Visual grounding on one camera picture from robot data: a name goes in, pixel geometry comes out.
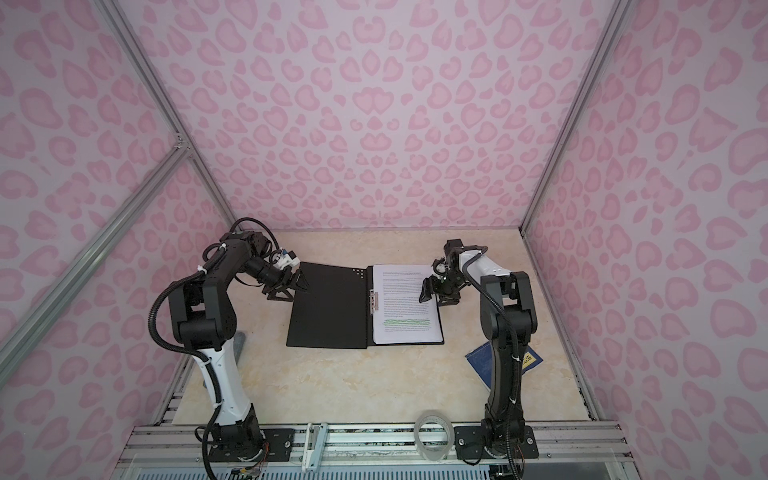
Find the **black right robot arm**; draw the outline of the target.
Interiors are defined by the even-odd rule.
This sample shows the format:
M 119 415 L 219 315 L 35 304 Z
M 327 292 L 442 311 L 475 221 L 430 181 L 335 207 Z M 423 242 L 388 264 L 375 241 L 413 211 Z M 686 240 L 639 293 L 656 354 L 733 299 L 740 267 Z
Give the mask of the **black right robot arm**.
M 459 239 L 447 241 L 444 256 L 433 262 L 432 274 L 422 282 L 419 301 L 451 306 L 460 302 L 466 287 L 479 293 L 480 325 L 491 349 L 483 447 L 512 464 L 525 442 L 523 360 L 538 319 L 529 275 L 500 266 L 487 251 Z

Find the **printed paper sheet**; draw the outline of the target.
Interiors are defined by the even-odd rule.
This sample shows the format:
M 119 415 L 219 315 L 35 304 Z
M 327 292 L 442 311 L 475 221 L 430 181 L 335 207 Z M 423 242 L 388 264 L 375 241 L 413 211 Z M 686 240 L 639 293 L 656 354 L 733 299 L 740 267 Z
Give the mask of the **printed paper sheet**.
M 432 273 L 429 265 L 372 266 L 372 289 L 379 294 L 379 310 L 371 316 L 373 345 L 444 343 L 436 297 L 419 302 L 422 282 Z

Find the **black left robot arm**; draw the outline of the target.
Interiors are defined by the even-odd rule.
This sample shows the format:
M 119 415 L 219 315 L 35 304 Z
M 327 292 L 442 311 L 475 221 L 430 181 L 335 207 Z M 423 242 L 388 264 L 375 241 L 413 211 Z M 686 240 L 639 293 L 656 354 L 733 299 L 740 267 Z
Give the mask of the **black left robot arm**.
M 195 357 L 212 403 L 200 434 L 205 453 L 261 461 L 267 440 L 235 359 L 237 316 L 228 289 L 240 274 L 255 280 L 269 300 L 291 302 L 294 291 L 307 288 L 298 256 L 272 235 L 229 232 L 204 251 L 197 272 L 173 287 L 168 301 L 174 339 Z

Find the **white folder with black inside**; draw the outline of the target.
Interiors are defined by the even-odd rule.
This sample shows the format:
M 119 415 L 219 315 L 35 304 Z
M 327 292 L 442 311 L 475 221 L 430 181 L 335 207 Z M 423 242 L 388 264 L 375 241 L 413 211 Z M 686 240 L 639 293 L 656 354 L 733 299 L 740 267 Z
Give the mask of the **white folder with black inside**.
M 309 288 L 295 296 L 286 345 L 317 349 L 378 347 L 371 342 L 372 266 L 302 264 Z

